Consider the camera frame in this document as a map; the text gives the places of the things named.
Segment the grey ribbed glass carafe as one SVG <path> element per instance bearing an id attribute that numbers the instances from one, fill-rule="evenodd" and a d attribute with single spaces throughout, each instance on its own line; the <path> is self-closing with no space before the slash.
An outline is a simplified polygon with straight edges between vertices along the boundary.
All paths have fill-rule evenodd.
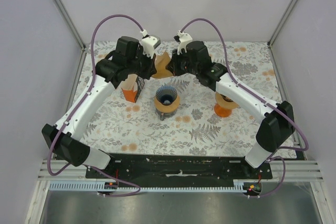
<path id="1" fill-rule="evenodd" d="M 158 109 L 156 109 L 155 112 L 158 115 L 160 121 L 164 121 L 165 119 L 171 118 L 176 114 L 176 110 L 173 112 L 161 112 Z"/>

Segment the orange coffee filter box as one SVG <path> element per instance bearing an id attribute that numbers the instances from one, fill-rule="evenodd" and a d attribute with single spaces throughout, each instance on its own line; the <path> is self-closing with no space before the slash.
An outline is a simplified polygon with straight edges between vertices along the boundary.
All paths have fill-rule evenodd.
<path id="1" fill-rule="evenodd" d="M 128 75 L 128 77 L 120 84 L 124 98 L 132 103 L 137 102 L 144 86 L 144 79 L 137 76 L 136 74 Z"/>

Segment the ribbed glass coffee dripper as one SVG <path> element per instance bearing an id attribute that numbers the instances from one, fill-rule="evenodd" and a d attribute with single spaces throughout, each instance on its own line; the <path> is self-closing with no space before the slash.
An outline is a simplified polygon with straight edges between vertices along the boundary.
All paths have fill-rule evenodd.
<path id="1" fill-rule="evenodd" d="M 223 98 L 226 102 L 233 102 L 232 99 L 230 99 L 230 98 L 228 98 L 228 97 L 226 97 L 226 96 L 224 96 L 224 95 L 222 95 L 222 98 Z"/>

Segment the blue cone dripper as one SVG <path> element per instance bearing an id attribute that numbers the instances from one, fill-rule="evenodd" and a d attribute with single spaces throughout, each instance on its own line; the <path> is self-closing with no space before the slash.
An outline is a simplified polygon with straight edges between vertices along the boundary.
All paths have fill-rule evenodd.
<path id="1" fill-rule="evenodd" d="M 161 86 L 157 89 L 155 96 L 163 104 L 172 103 L 177 97 L 177 91 L 172 86 Z"/>

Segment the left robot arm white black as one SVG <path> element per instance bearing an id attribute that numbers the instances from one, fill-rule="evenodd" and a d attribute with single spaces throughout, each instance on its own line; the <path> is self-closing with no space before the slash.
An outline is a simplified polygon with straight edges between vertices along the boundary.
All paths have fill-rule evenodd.
<path id="1" fill-rule="evenodd" d="M 42 134 L 49 149 L 75 167 L 94 166 L 102 177 L 112 177 L 116 166 L 110 162 L 111 157 L 80 140 L 96 111 L 122 81 L 131 74 L 149 79 L 156 73 L 155 49 L 160 43 L 156 36 L 147 35 L 141 40 L 120 37 L 115 50 L 97 62 L 89 86 L 78 100 L 54 125 L 43 127 Z"/>

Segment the bamboo ring dripper stand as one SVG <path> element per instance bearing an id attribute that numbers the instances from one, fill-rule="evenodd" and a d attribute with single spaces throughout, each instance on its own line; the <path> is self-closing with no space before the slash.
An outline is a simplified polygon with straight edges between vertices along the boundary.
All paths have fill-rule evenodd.
<path id="1" fill-rule="evenodd" d="M 222 95 L 219 94 L 218 92 L 215 93 L 215 100 L 217 104 L 219 104 L 221 107 L 226 108 L 226 109 L 236 109 L 239 107 L 237 103 L 233 102 L 226 102 L 223 98 Z"/>

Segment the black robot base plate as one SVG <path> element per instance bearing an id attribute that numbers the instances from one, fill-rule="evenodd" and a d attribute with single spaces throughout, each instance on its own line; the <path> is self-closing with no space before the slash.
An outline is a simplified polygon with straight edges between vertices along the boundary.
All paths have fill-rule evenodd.
<path id="1" fill-rule="evenodd" d="M 252 168 L 243 157 L 112 153 L 103 172 L 140 187 L 232 186 L 235 179 L 272 179 L 269 164 Z"/>

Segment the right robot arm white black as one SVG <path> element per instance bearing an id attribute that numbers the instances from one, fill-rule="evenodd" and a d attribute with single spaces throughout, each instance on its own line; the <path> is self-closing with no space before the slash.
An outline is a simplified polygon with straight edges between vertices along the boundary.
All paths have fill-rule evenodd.
<path id="1" fill-rule="evenodd" d="M 193 41 L 184 49 L 174 49 L 171 61 L 166 69 L 174 76 L 190 73 L 196 76 L 200 84 L 227 97 L 249 112 L 260 124 L 256 134 L 256 143 L 245 156 L 240 166 L 241 174 L 248 179 L 259 173 L 260 165 L 270 158 L 280 146 L 293 134 L 292 105 L 284 101 L 278 103 L 266 99 L 261 94 L 234 80 L 227 67 L 213 62 L 208 49 L 202 41 Z"/>

